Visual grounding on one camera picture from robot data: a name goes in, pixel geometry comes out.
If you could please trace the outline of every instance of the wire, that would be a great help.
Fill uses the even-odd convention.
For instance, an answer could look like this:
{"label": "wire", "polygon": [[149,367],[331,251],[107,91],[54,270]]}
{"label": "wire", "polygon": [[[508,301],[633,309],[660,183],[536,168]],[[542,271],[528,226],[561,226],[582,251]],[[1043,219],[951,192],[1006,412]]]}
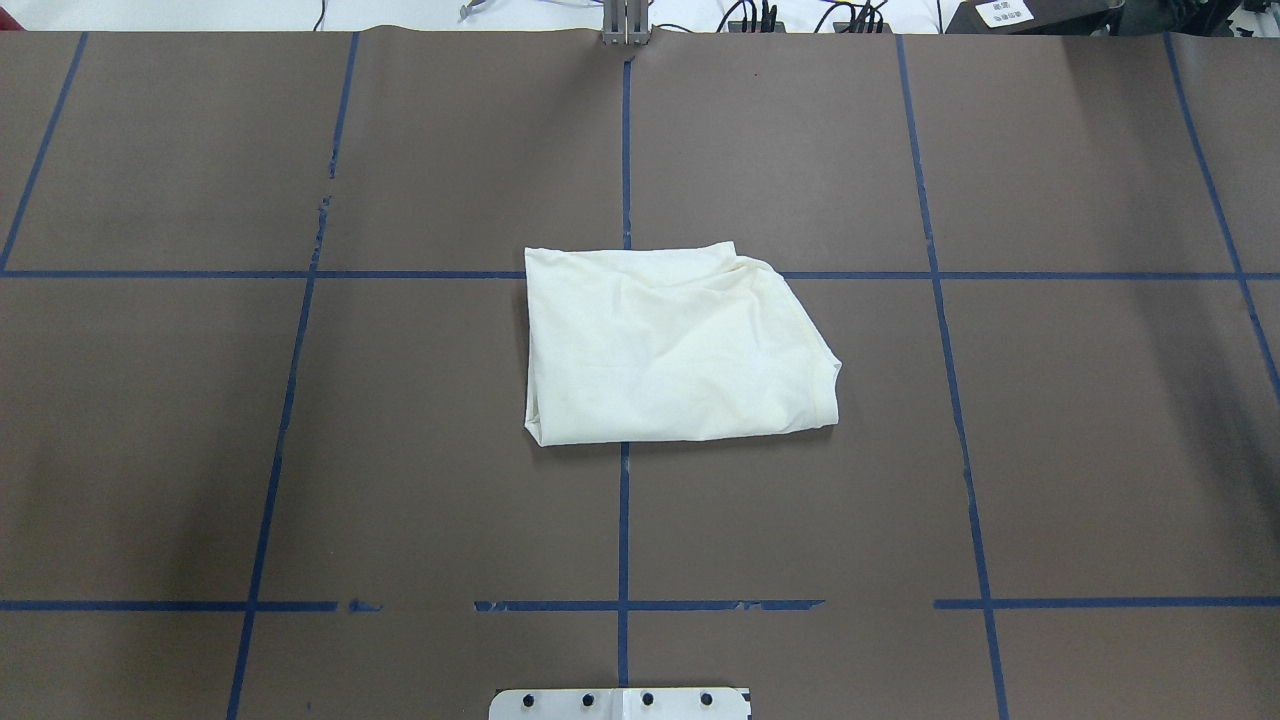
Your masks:
{"label": "wire", "polygon": [[1199,10],[1199,4],[1196,0],[1167,0],[1167,4],[1174,23],[1169,29],[1172,31],[1181,29]]}
{"label": "wire", "polygon": [[[867,17],[867,10],[869,10],[869,9],[870,8],[868,5],[863,5],[863,9],[856,14],[856,17],[854,17],[852,22],[850,22],[847,26],[845,26],[845,29],[841,31],[841,32],[854,32],[855,29],[856,31],[861,31],[861,28],[863,28],[863,18]],[[831,27],[835,28],[836,24],[832,23]]]}
{"label": "wire", "polygon": [[742,6],[742,26],[744,26],[742,29],[744,29],[744,32],[746,31],[746,27],[745,27],[746,26],[746,8],[748,8],[748,5],[750,5],[751,6],[751,14],[754,15],[755,14],[755,0],[737,0],[737,3],[733,3],[732,5],[730,5],[728,10],[724,12],[724,17],[721,18],[721,24],[716,26],[716,32],[719,32],[719,31],[724,29],[724,24],[728,23],[728,17],[733,14],[733,10],[736,10],[739,8],[739,5]]}
{"label": "wire", "polygon": [[822,31],[822,23],[827,22],[827,18],[836,12],[836,8],[849,8],[849,24],[854,24],[854,18],[858,15],[858,8],[852,3],[832,3],[831,8],[827,8],[827,12],[818,19],[818,26],[813,28],[814,33]]}
{"label": "wire", "polygon": [[847,33],[860,33],[860,32],[863,32],[863,28],[867,28],[868,32],[874,32],[874,29],[876,29],[876,14],[874,13],[876,13],[876,8],[872,8],[870,3],[863,5],[863,10],[860,13],[858,13],[858,19],[854,20],[852,24],[847,26],[845,28],[845,32],[847,32]]}
{"label": "wire", "polygon": [[872,8],[870,18],[867,19],[867,32],[879,35],[884,32],[884,13],[879,9],[888,4],[888,0],[881,0],[879,5]]}

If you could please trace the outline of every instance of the blue tape line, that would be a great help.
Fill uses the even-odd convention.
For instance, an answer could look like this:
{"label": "blue tape line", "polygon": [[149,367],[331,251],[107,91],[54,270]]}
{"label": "blue tape line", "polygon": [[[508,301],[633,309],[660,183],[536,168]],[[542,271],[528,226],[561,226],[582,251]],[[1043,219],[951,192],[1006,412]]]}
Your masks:
{"label": "blue tape line", "polygon": [[618,447],[618,687],[630,682],[630,623],[627,618],[631,600],[631,443]]}
{"label": "blue tape line", "polygon": [[381,605],[374,605],[371,602],[365,602],[362,600],[352,600],[347,603],[347,612],[381,612]]}
{"label": "blue tape line", "polygon": [[[0,612],[244,612],[244,601],[0,600]],[[333,601],[259,602],[259,612],[337,612]]]}
{"label": "blue tape line", "polygon": [[617,612],[616,600],[503,600],[475,603],[476,612]]}
{"label": "blue tape line", "polygon": [[1234,281],[1233,273],[1092,273],[941,270],[945,281]]}
{"label": "blue tape line", "polygon": [[[14,279],[306,279],[307,270],[0,270]],[[927,270],[785,270],[792,281],[931,281]],[[317,279],[522,281],[524,270],[316,270]],[[941,270],[945,281],[1235,281],[1235,273],[1094,273],[1039,270]],[[1280,273],[1244,273],[1251,281],[1280,281]]]}
{"label": "blue tape line", "polygon": [[243,601],[4,600],[0,612],[243,612]]}
{"label": "blue tape line", "polygon": [[[911,163],[915,167],[915,195],[920,202],[920,220],[924,223],[924,240],[933,243],[933,215],[929,213],[929,196],[924,191],[924,164],[920,161],[920,138],[915,132],[915,106],[911,102],[911,81],[906,73],[906,47],[902,45],[902,36],[895,35],[897,41],[897,74],[902,81],[902,102],[906,105],[906,132],[911,141]],[[937,268],[931,265],[932,272]]]}
{"label": "blue tape line", "polygon": [[[978,589],[983,600],[991,600],[991,582],[987,575],[987,553],[982,542],[982,519],[978,514],[978,493],[973,483],[973,464],[969,457],[969,438],[964,427],[964,410],[960,405],[960,383],[956,379],[955,355],[951,351],[951,329],[947,325],[946,302],[942,297],[942,277],[938,269],[938,252],[933,243],[933,219],[929,214],[928,192],[924,188],[924,163],[920,158],[920,141],[915,127],[915,106],[911,102],[911,81],[906,68],[906,47],[902,36],[893,36],[897,42],[897,68],[902,81],[902,104],[906,108],[906,129],[911,141],[911,161],[915,167],[915,188],[920,199],[920,222],[924,228],[925,250],[929,256],[929,273],[933,279],[933,305],[938,315],[938,332],[942,338],[942,359],[947,370],[947,388],[951,392],[951,418],[960,439],[960,455],[964,461],[965,492],[969,495],[969,533],[973,539],[974,564],[978,569]],[[1009,700],[1005,693],[1005,669],[1000,659],[1000,639],[996,633],[996,614],[983,610],[987,628],[987,652],[991,656],[991,678],[996,688],[996,710],[1000,720],[1009,720]]]}
{"label": "blue tape line", "polygon": [[631,250],[631,60],[622,63],[622,249]]}
{"label": "blue tape line", "polygon": [[72,55],[72,64],[67,68],[67,77],[63,78],[63,88],[58,94],[54,111],[49,115],[49,124],[45,126],[45,136],[40,140],[40,147],[36,150],[36,160],[31,164],[31,173],[27,174],[27,184],[22,188],[22,196],[18,199],[18,208],[13,213],[13,222],[9,223],[9,234],[5,237],[4,250],[0,251],[0,270],[8,266],[13,245],[18,241],[18,228],[22,227],[23,215],[27,214],[27,202],[31,201],[31,192],[36,188],[36,178],[40,177],[40,168],[45,165],[49,143],[54,140],[54,131],[58,129],[58,120],[63,115],[63,106],[67,104],[67,96],[72,91],[72,81],[76,79],[76,70],[79,69],[79,61],[84,56],[84,45],[87,42],[88,33],[82,32],[79,42],[76,44],[76,53]]}
{"label": "blue tape line", "polygon": [[824,600],[503,600],[476,602],[476,612],[801,612]]}
{"label": "blue tape line", "polygon": [[5,270],[4,278],[65,279],[302,279],[303,270]]}
{"label": "blue tape line", "polygon": [[1190,105],[1187,102],[1187,91],[1183,87],[1183,74],[1178,69],[1178,54],[1174,53],[1174,38],[1165,33],[1165,54],[1169,55],[1169,69],[1174,76],[1174,90],[1178,94],[1178,105],[1183,110],[1183,122],[1187,123],[1187,135],[1192,140],[1192,150],[1196,151],[1196,161],[1201,167],[1201,177],[1204,178],[1204,187],[1208,190],[1208,199],[1213,204],[1213,215],[1217,217],[1217,227],[1222,231],[1222,242],[1226,243],[1226,254],[1231,258],[1231,268],[1235,269],[1235,279],[1240,284],[1240,295],[1244,296],[1244,306],[1249,313],[1249,322],[1253,324],[1253,337],[1258,341],[1262,351],[1262,361],[1267,366],[1267,375],[1271,378],[1271,392],[1280,401],[1280,372],[1276,370],[1275,356],[1271,355],[1271,345],[1267,343],[1266,332],[1258,319],[1258,309],[1253,304],[1253,292],[1249,291],[1249,282],[1244,277],[1244,266],[1240,264],[1240,254],[1235,249],[1235,240],[1231,237],[1231,228],[1226,223],[1226,213],[1222,211],[1222,201],[1217,196],[1217,186],[1213,183],[1213,173],[1208,169],[1208,160],[1204,159],[1204,149],[1201,146],[1199,133],[1196,132],[1196,120],[1192,119]]}
{"label": "blue tape line", "polygon": [[351,49],[347,51],[347,76],[342,81],[342,100],[338,101],[338,122],[333,126],[333,154],[329,155],[329,179],[338,174],[338,150],[342,147],[342,128],[347,123],[347,101],[351,99],[351,76],[356,72],[356,50],[360,49],[360,33],[351,33]]}
{"label": "blue tape line", "polygon": [[1137,607],[1280,607],[1280,596],[1011,597],[933,601],[934,610],[1088,610]]}
{"label": "blue tape line", "polygon": [[316,268],[320,265],[320,251],[324,249],[324,231],[329,223],[329,201],[332,196],[325,196],[320,201],[319,222],[316,229],[315,247],[311,251],[311,263],[307,268],[307,286],[302,293],[302,310],[298,313],[298,331],[293,336],[293,355],[289,359],[289,377],[284,386],[284,406],[280,410],[280,425],[275,430],[275,452],[271,457],[271,478],[266,484],[266,501],[262,506],[262,523],[257,532],[257,550],[253,555],[253,573],[248,585],[248,607],[244,610],[244,625],[241,629],[239,651],[236,655],[236,674],[232,679],[230,700],[227,703],[227,720],[236,720],[239,712],[239,696],[244,684],[244,669],[248,665],[248,648],[253,637],[253,615],[256,612],[259,592],[262,587],[262,568],[266,564],[266,546],[271,538],[271,516],[275,514],[275,497],[280,487],[280,470],[284,466],[284,437],[289,432],[289,421],[293,419],[293,398],[298,387],[298,363],[302,357],[302,341],[307,334],[307,322],[311,316],[311,299],[316,287]]}
{"label": "blue tape line", "polygon": [[778,273],[788,281],[927,281],[932,275],[927,272],[913,270],[867,270],[867,272],[824,272],[824,270],[787,270]]}
{"label": "blue tape line", "polygon": [[320,270],[324,279],[522,281],[524,270]]}
{"label": "blue tape line", "polygon": [[337,612],[335,601],[307,602],[307,601],[260,601],[255,607],[257,612]]}

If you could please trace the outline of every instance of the metal bracket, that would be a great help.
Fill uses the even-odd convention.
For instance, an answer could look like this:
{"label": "metal bracket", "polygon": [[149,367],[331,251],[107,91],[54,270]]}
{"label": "metal bracket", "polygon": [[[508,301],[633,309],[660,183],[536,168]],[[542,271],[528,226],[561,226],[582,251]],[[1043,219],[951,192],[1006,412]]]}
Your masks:
{"label": "metal bracket", "polygon": [[649,0],[603,0],[605,45],[649,44]]}
{"label": "metal bracket", "polygon": [[737,688],[503,691],[489,720],[750,720],[750,698]]}

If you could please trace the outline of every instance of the white cloth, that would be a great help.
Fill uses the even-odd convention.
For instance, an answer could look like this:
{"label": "white cloth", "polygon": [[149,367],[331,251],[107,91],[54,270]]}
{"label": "white cloth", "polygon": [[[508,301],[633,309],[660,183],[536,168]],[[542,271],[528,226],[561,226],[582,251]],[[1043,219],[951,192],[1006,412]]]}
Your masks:
{"label": "white cloth", "polygon": [[831,354],[786,281],[732,242],[525,250],[540,446],[716,439],[838,420]]}

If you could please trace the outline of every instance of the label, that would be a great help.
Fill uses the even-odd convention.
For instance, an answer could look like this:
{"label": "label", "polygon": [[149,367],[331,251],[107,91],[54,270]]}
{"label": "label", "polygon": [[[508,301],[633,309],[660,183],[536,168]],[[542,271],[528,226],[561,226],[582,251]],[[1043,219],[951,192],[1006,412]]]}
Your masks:
{"label": "label", "polygon": [[982,22],[987,23],[987,27],[1012,26],[1036,19],[1023,0],[997,0],[974,5],[974,9],[982,15]]}

